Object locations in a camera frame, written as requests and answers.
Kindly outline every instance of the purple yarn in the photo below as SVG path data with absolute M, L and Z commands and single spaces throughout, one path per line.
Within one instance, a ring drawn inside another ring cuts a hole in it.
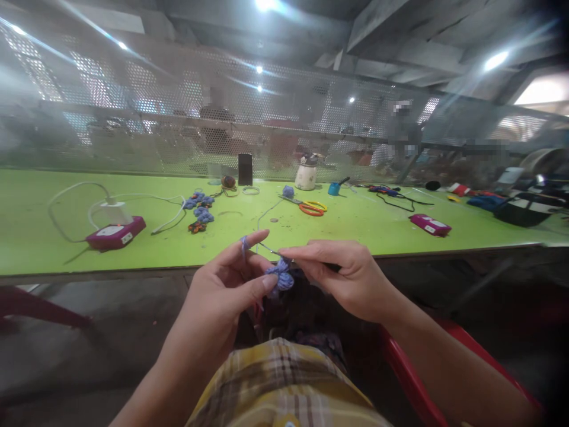
M 215 202 L 215 199 L 213 197 L 206 196 L 204 193 L 196 192 L 194 193 L 194 196 L 196 196 L 195 199 L 186 200 L 184 203 L 184 209 L 193 209 L 203 202 L 205 202 L 207 205 L 211 205 L 213 202 Z
M 295 280 L 289 274 L 291 259 L 283 258 L 279 260 L 275 267 L 271 267 L 265 271 L 265 274 L 276 274 L 279 277 L 277 288 L 280 291 L 288 291 L 295 284 Z
M 208 205 L 212 205 L 214 202 L 215 202 L 215 199 L 213 197 L 210 197 L 210 196 L 205 196 L 202 199 L 202 203 L 206 203 Z
M 283 188 L 283 196 L 292 199 L 295 196 L 295 190 L 293 187 L 284 186 Z
M 241 253 L 243 254 L 243 262 L 245 262 L 245 251 L 251 249 L 251 246 L 247 243 L 247 236 L 243 236 L 239 240 L 243 243 L 241 245 Z
M 251 249 L 251 246 L 247 243 L 247 236 L 241 237 L 241 252 L 243 254 L 243 261 L 245 261 L 245 251 Z M 277 281 L 277 286 L 271 293 L 271 297 L 274 298 L 279 294 L 279 291 L 288 291 L 295 284 L 295 280 L 289 274 L 291 259 L 281 257 L 275 267 L 271 267 L 265 271 L 265 274 L 276 274 L 279 277 Z
M 196 208 L 194 210 L 194 215 L 197 217 L 197 220 L 203 223 L 206 222 L 212 222 L 213 221 L 213 215 L 211 213 L 209 213 L 208 208 L 205 208 L 204 206 L 200 206 L 199 208 Z

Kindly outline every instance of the sticker label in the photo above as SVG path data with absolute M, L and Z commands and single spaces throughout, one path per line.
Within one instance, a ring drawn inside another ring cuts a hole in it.
M 127 233 L 123 236 L 120 240 L 123 244 L 127 244 L 130 240 L 132 240 L 132 233 Z
M 109 227 L 105 227 L 97 233 L 97 235 L 113 235 L 117 234 L 121 231 L 124 227 L 122 225 L 110 225 Z

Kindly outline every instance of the smartphone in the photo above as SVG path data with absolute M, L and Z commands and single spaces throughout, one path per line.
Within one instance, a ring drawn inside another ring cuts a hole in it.
M 238 154 L 238 177 L 239 186 L 246 187 L 253 185 L 253 155 Z

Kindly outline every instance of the hand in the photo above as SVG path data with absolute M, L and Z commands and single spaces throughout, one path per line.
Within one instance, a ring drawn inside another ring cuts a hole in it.
M 383 323 L 397 316 L 405 297 L 387 280 L 367 247 L 356 241 L 311 240 L 307 246 L 282 248 L 311 281 L 320 283 L 348 312 Z M 341 266 L 338 273 L 323 263 Z
M 247 236 L 247 243 L 254 246 L 268 233 L 254 232 Z M 276 285 L 276 275 L 264 275 L 272 266 L 249 250 L 243 261 L 242 243 L 237 241 L 200 268 L 168 336 L 182 346 L 173 344 L 175 351 L 184 354 L 188 350 L 193 358 L 217 370 L 233 348 L 239 315 Z

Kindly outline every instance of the crochet hook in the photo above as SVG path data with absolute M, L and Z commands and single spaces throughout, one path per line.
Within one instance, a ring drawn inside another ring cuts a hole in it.
M 274 253 L 275 255 L 280 256 L 281 258 L 285 258 L 283 257 L 280 253 L 278 253 L 277 251 L 272 250 L 270 247 L 268 247 L 267 245 L 265 245 L 262 242 L 259 242 L 259 245 L 263 246 L 266 250 L 268 250 L 270 253 Z M 339 272 L 342 269 L 342 266 L 339 266 L 338 264 L 332 264 L 332 263 L 323 263 L 326 267 L 328 267 L 330 270 L 332 270 L 334 273 Z

